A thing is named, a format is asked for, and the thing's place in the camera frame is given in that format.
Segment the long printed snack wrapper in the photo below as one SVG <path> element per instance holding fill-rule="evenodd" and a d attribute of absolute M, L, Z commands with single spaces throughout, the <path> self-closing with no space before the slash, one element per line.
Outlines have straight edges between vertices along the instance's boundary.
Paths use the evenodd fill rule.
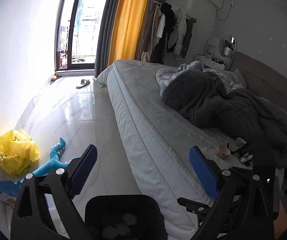
<path fill-rule="evenodd" d="M 252 162 L 252 145 L 244 144 L 238 149 L 238 159 L 239 162 L 245 166 L 250 166 Z"/>

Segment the black trash bin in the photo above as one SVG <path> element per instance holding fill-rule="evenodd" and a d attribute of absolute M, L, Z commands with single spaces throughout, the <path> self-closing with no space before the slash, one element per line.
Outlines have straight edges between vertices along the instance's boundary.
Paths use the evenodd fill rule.
<path fill-rule="evenodd" d="M 144 194 L 95 196 L 84 222 L 92 239 L 167 239 L 158 203 Z"/>

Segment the blue white snack bag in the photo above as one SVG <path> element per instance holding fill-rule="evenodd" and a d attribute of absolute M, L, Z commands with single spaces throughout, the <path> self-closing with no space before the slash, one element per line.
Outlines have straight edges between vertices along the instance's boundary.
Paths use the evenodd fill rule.
<path fill-rule="evenodd" d="M 10 180 L 0 180 L 0 201 L 12 207 L 15 206 L 22 183 Z"/>

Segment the large brown tape roll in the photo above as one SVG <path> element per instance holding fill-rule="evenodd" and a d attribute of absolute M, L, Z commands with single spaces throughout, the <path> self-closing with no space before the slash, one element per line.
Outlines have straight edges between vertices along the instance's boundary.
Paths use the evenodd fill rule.
<path fill-rule="evenodd" d="M 217 157 L 223 160 L 226 160 L 231 155 L 230 150 L 225 145 L 218 145 L 214 149 L 214 153 Z"/>

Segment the blue plush cat toy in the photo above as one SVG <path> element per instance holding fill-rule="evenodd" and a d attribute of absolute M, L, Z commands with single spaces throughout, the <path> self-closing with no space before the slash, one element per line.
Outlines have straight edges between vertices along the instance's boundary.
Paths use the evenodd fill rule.
<path fill-rule="evenodd" d="M 42 166 L 37 168 L 32 172 L 36 177 L 47 175 L 49 172 L 54 172 L 58 168 L 66 168 L 69 165 L 69 161 L 62 163 L 60 161 L 60 156 L 65 150 L 66 141 L 60 137 L 59 142 L 51 147 L 49 153 L 49 160 L 44 163 Z"/>

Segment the small cardboard tape core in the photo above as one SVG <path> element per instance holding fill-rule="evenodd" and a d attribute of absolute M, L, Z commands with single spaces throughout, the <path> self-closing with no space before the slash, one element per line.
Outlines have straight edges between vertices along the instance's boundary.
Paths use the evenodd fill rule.
<path fill-rule="evenodd" d="M 242 147 L 243 145 L 246 144 L 246 141 L 243 140 L 242 138 L 238 137 L 236 140 L 235 140 L 235 145 L 237 147 Z"/>

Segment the yellow plastic bag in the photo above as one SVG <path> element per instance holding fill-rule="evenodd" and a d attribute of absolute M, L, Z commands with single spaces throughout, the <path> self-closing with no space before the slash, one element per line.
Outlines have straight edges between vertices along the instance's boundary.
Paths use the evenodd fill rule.
<path fill-rule="evenodd" d="M 39 147 L 23 129 L 12 129 L 0 136 L 0 166 L 10 176 L 28 172 L 39 157 Z"/>

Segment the light grey bed mattress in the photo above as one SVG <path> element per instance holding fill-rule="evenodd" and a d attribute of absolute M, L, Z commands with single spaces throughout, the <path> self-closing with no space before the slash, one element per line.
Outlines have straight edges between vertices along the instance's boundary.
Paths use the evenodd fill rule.
<path fill-rule="evenodd" d="M 239 167 L 237 157 L 218 158 L 214 149 L 230 142 L 215 129 L 200 129 L 167 106 L 155 75 L 161 64 L 117 60 L 97 77 L 107 87 L 132 174 L 141 193 L 159 205 L 169 239 L 190 239 L 198 228 L 196 215 L 177 200 L 184 197 L 212 205 L 189 161 L 193 146 L 224 169 Z"/>

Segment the beige padded headboard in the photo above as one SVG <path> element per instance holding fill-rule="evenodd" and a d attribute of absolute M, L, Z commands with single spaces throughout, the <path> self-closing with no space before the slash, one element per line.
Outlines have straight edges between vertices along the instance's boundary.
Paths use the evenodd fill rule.
<path fill-rule="evenodd" d="M 266 64 L 240 52 L 234 53 L 227 70 L 239 69 L 247 89 L 287 112 L 287 78 Z"/>

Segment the grey slipper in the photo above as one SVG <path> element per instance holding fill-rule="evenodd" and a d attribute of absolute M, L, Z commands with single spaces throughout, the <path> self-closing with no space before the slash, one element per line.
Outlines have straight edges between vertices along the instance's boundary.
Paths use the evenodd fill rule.
<path fill-rule="evenodd" d="M 81 83 L 78 86 L 76 86 L 76 89 L 84 88 L 88 86 L 89 84 L 90 84 L 90 80 L 82 79 Z"/>

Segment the white dressing table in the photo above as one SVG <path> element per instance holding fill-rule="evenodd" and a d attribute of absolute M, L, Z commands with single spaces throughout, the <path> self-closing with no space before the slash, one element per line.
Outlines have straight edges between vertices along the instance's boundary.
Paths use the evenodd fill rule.
<path fill-rule="evenodd" d="M 228 61 L 220 54 L 218 44 L 219 38 L 210 38 L 204 52 L 202 54 L 196 54 L 194 60 L 201 62 L 204 68 L 227 70 Z"/>

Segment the round vanity mirror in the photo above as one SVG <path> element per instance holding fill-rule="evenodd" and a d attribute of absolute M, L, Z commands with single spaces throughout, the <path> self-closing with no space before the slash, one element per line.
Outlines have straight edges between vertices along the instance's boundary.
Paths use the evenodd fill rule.
<path fill-rule="evenodd" d="M 225 33 L 221 36 L 218 43 L 218 51 L 223 57 L 231 57 L 237 49 L 236 38 L 230 34 Z"/>

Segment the dark grey curtain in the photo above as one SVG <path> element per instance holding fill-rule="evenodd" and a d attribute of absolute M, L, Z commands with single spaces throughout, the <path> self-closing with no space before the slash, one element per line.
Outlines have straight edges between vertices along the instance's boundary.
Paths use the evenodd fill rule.
<path fill-rule="evenodd" d="M 96 59 L 94 65 L 94 77 L 98 77 L 108 66 L 109 48 L 119 0 L 106 0 L 102 14 Z"/>

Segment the black framed balcony door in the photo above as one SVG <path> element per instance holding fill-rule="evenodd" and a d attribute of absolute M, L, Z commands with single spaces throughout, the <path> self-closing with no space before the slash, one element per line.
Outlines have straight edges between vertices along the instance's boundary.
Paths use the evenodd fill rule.
<path fill-rule="evenodd" d="M 94 69 L 106 0 L 61 0 L 56 70 Z"/>

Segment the yellow curtain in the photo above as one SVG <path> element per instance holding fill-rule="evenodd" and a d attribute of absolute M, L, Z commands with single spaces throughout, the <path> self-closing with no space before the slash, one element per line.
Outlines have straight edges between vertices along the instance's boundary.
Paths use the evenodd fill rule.
<path fill-rule="evenodd" d="M 108 64 L 133 60 L 148 0 L 119 0 L 115 15 Z"/>

